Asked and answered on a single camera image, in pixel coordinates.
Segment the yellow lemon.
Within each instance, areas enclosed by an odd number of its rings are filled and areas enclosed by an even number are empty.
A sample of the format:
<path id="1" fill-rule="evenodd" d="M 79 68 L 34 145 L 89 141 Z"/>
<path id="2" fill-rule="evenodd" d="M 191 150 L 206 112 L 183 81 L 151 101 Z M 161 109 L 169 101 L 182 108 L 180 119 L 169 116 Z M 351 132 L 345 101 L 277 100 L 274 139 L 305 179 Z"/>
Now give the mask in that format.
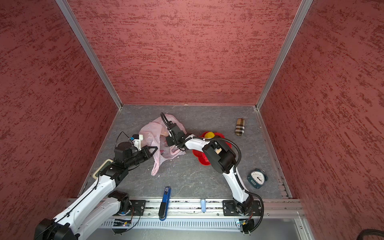
<path id="1" fill-rule="evenodd" d="M 205 135 L 204 135 L 204 138 L 205 139 L 212 139 L 212 138 L 214 138 L 215 137 L 215 133 L 213 133 L 213 132 L 207 132 L 207 133 L 205 133 Z"/>

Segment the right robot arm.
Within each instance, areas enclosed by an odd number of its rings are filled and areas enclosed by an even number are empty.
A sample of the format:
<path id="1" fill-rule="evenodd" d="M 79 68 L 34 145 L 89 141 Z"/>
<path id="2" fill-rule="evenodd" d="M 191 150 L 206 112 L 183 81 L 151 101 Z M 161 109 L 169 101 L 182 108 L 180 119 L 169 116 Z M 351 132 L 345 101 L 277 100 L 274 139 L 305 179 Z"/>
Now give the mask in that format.
<path id="1" fill-rule="evenodd" d="M 243 216 L 252 210 L 254 198 L 240 179 L 237 167 L 241 160 L 240 149 L 225 138 L 213 137 L 206 139 L 192 134 L 184 133 L 176 123 L 168 121 L 165 115 L 162 120 L 169 132 L 166 141 L 169 147 L 176 146 L 180 150 L 198 151 L 207 157 L 214 170 L 222 174 L 227 181 L 235 202 L 236 211 Z"/>

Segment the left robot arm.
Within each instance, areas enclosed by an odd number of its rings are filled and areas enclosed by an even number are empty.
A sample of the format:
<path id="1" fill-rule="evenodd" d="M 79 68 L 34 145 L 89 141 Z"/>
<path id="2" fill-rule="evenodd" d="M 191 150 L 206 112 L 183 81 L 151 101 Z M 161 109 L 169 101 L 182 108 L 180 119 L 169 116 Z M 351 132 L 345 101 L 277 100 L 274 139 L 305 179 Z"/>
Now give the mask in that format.
<path id="1" fill-rule="evenodd" d="M 133 219 L 140 208 L 133 206 L 128 193 L 116 187 L 128 173 L 151 159 L 158 147 L 140 149 L 131 142 L 115 147 L 115 158 L 101 168 L 95 182 L 69 207 L 53 219 L 43 219 L 36 227 L 36 240 L 86 240 L 113 215 Z"/>

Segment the pink printed plastic bag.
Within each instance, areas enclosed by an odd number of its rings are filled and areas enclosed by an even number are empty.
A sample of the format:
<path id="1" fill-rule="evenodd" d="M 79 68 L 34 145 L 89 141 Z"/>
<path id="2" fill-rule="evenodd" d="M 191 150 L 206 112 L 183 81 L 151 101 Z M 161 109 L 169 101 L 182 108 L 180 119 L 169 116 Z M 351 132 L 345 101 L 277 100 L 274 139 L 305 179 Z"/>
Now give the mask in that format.
<path id="1" fill-rule="evenodd" d="M 178 149 L 176 146 L 168 146 L 166 137 L 169 136 L 169 131 L 161 117 L 143 126 L 139 134 L 144 137 L 144 145 L 158 147 L 158 150 L 153 156 L 154 166 L 151 172 L 152 176 L 157 174 L 163 162 L 185 154 L 184 151 Z"/>

